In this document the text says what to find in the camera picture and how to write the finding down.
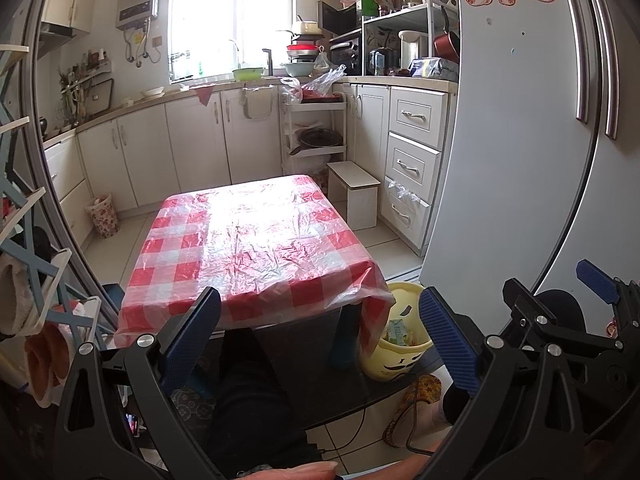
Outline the person's left hand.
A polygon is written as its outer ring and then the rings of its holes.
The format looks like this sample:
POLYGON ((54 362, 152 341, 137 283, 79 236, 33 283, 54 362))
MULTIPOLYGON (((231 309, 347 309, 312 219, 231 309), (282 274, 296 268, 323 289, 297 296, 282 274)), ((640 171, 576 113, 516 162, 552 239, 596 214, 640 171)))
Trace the person's left hand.
MULTIPOLYGON (((410 480, 416 478, 431 459, 428 455, 416 454, 399 463, 391 464, 382 469, 366 472, 360 479, 396 479, 410 480)), ((288 469, 268 469, 254 472, 245 477, 246 480, 334 480, 337 463, 319 462, 300 465, 288 469)))

